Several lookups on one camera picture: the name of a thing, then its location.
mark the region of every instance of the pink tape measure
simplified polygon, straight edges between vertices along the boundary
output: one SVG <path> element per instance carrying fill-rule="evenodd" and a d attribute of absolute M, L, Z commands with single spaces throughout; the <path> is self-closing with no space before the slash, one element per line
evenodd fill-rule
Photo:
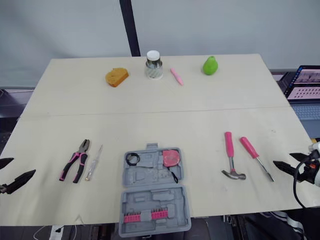
<path fill-rule="evenodd" d="M 178 165 L 178 163 L 180 162 L 180 155 L 179 155 L 179 152 L 176 150 L 164 150 L 162 151 L 162 156 L 163 156 L 163 165 L 167 167 L 169 171 L 170 171 L 170 167 L 174 167 Z M 172 171 L 170 172 L 173 176 L 174 181 L 178 183 L 177 176 Z"/>

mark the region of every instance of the gray tool case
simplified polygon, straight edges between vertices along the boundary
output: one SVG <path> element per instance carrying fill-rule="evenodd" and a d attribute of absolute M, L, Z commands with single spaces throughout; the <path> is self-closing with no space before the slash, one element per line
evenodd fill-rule
<path fill-rule="evenodd" d="M 175 150 L 180 161 L 169 170 L 164 166 L 163 151 Z M 126 162 L 128 154 L 138 154 L 136 165 Z M 182 156 L 179 148 L 158 148 L 147 144 L 146 150 L 129 151 L 124 155 L 119 235 L 123 238 L 188 231 L 191 219 L 184 186 L 175 183 L 183 179 Z"/>

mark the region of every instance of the white lid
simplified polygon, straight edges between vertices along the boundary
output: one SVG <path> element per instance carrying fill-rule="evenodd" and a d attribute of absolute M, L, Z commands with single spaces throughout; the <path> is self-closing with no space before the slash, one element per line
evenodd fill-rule
<path fill-rule="evenodd" d="M 151 50 L 146 53 L 146 58 L 150 61 L 157 61 L 160 59 L 160 53 L 156 50 Z"/>

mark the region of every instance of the pink screwdriver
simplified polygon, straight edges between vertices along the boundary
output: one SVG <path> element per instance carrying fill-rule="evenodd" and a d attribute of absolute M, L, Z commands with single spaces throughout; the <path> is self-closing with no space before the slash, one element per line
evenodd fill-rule
<path fill-rule="evenodd" d="M 271 179 L 272 182 L 274 182 L 274 178 L 271 176 L 271 174 L 267 171 L 267 169 L 265 168 L 265 166 L 262 164 L 262 162 L 259 159 L 259 154 L 256 152 L 255 148 L 251 145 L 251 143 L 249 142 L 249 140 L 243 136 L 240 138 L 240 142 L 242 143 L 242 145 L 244 146 L 244 148 L 248 151 L 248 153 L 251 155 L 251 157 L 253 159 L 256 159 L 260 166 L 263 168 L 263 170 L 265 171 L 265 173 L 269 176 L 269 178 Z"/>

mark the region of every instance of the hammer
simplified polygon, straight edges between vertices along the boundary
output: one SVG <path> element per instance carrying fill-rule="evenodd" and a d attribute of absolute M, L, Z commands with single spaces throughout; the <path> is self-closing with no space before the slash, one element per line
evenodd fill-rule
<path fill-rule="evenodd" d="M 230 164 L 230 172 L 227 172 L 225 170 L 222 170 L 222 173 L 226 175 L 228 178 L 231 179 L 241 179 L 245 180 L 246 175 L 243 173 L 237 173 L 235 170 L 234 165 L 234 145 L 232 143 L 232 135 L 230 131 L 227 131 L 224 133 L 225 138 L 225 148 L 226 148 L 226 154 L 229 157 L 229 164 Z"/>

